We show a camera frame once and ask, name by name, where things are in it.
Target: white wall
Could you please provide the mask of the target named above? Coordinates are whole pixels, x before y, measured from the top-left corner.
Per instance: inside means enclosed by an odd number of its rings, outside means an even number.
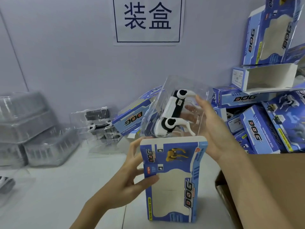
[[[182,43],[172,47],[113,46],[108,0],[0,0],[0,7],[29,89],[68,121],[69,112],[91,106],[122,108],[169,74],[228,84],[246,19],[264,1],[186,0]]]
[[[0,18],[0,94],[26,91],[27,88],[9,35]]]

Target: forearm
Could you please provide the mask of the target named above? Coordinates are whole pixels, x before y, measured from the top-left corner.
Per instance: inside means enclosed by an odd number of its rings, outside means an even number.
[[[219,160],[245,229],[292,229],[246,152],[236,148]]]
[[[70,229],[94,229],[107,209],[88,200]]]

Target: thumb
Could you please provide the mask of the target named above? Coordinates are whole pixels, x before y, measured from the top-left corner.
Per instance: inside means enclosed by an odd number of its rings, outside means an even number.
[[[155,184],[159,180],[158,175],[154,175],[148,178],[144,178],[142,181],[139,181],[137,184],[130,186],[132,196],[136,198],[142,191],[146,190],[151,185]]]
[[[207,101],[202,99],[200,96],[196,95],[195,97],[199,106],[203,109],[206,116],[210,116],[212,114],[216,114],[211,104]]]

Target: paper sign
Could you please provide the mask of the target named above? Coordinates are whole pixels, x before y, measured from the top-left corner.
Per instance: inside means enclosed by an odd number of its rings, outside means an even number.
[[[109,0],[113,44],[177,45],[185,0]]]

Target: black border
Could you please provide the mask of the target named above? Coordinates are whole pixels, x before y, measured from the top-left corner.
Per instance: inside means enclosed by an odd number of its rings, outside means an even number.
[[[113,12],[114,12],[114,23],[115,23],[115,33],[116,33],[116,42],[117,43],[124,43],[127,41],[118,41],[117,39],[117,30],[116,30],[116,17],[115,17],[115,7],[114,7],[114,0],[113,0]],[[181,0],[181,6],[180,6],[180,26],[179,26],[179,41],[172,41],[172,42],[180,42],[180,32],[181,32],[181,15],[182,15],[182,0]]]

